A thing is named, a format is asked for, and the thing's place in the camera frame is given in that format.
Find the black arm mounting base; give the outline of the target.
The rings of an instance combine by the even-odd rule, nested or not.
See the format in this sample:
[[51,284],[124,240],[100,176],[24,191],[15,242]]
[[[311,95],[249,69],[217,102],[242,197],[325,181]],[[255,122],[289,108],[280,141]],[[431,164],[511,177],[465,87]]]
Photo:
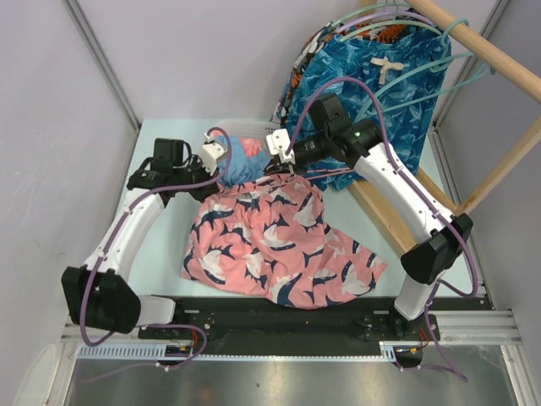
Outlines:
[[172,327],[146,327],[142,340],[180,342],[190,338],[185,326],[200,328],[206,355],[240,357],[353,358],[381,353],[384,342],[400,347],[443,338],[451,318],[465,321],[485,313],[481,299],[438,298],[427,317],[401,322],[390,297],[355,299],[319,310],[300,310],[265,299],[177,297]]

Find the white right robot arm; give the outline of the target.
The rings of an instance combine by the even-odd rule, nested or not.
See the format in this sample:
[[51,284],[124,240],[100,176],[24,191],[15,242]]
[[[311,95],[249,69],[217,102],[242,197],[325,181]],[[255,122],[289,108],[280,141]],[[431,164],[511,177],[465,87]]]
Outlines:
[[390,318],[391,332],[409,339],[420,329],[419,317],[433,298],[435,285],[463,255],[472,219],[443,206],[402,164],[384,142],[381,127],[370,119],[354,123],[338,97],[326,94],[309,108],[314,132],[292,141],[286,129],[275,129],[264,145],[271,161],[267,173],[293,169],[333,157],[370,182],[400,214],[415,245],[401,257],[406,273]]

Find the pink shark print shorts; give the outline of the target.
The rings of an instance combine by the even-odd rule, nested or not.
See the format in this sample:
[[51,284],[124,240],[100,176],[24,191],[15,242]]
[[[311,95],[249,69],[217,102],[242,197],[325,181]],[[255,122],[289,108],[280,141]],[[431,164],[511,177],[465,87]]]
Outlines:
[[325,220],[320,190],[277,174],[208,197],[189,232],[182,277],[286,307],[341,305],[373,290],[387,268]]

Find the pink wire hanger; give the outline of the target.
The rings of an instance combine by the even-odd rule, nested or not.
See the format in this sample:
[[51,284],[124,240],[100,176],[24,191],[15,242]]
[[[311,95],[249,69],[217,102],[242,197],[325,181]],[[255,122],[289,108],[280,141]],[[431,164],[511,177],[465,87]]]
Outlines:
[[234,172],[229,169],[219,183],[225,188],[230,189],[233,186],[249,183],[261,184],[263,181],[271,178],[272,176],[284,178],[287,181],[292,180],[293,177],[304,178],[321,190],[328,189],[329,187],[332,187],[335,190],[342,190],[354,180],[361,179],[361,177],[354,173],[353,170],[346,170],[344,167],[339,167],[333,170],[317,168],[315,170],[308,170],[305,173],[294,174],[290,174],[289,172],[263,174],[261,170],[243,170],[242,172]]

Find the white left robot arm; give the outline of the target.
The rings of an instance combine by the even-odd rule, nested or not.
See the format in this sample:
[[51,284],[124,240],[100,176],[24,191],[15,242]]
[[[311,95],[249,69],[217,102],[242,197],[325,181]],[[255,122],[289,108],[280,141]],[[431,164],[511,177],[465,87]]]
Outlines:
[[155,140],[152,155],[128,178],[124,202],[101,242],[81,266],[62,274],[69,316],[87,343],[89,327],[108,335],[148,325],[170,338],[185,332],[187,318],[173,299],[138,295],[128,276],[147,233],[176,194],[202,201],[217,192],[219,164],[227,161],[230,144],[207,136],[193,152],[183,140]]

